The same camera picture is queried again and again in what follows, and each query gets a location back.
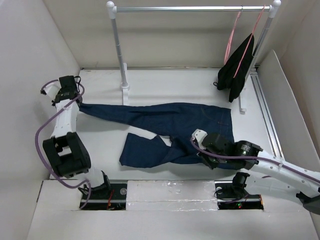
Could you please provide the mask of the dark blue denim trousers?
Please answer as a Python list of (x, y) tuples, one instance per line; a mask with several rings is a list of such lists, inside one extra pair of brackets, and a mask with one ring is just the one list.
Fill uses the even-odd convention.
[(234, 141), (231, 110), (195, 103), (150, 106), (88, 104), (79, 110), (102, 120), (129, 125), (154, 133), (152, 139), (128, 133), (119, 158), (122, 166), (153, 168), (166, 163), (198, 164), (202, 159), (192, 146), (192, 133), (203, 130)]

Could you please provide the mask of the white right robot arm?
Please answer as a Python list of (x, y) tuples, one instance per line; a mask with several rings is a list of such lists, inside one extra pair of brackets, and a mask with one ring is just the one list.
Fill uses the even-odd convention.
[(219, 200), (230, 204), (248, 195), (270, 195), (320, 213), (319, 172), (289, 163), (247, 140), (231, 142), (219, 133), (197, 129), (190, 142), (210, 169), (237, 171), (229, 186), (216, 190)]

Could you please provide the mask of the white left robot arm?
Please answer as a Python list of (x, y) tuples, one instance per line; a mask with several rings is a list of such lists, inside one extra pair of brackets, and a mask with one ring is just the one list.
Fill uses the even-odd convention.
[(112, 191), (110, 181), (102, 170), (92, 166), (90, 155), (76, 131), (84, 94), (81, 77), (59, 77), (46, 83), (40, 93), (48, 96), (56, 109), (53, 132), (42, 142), (50, 169), (59, 179), (78, 177), (88, 191), (107, 198)]

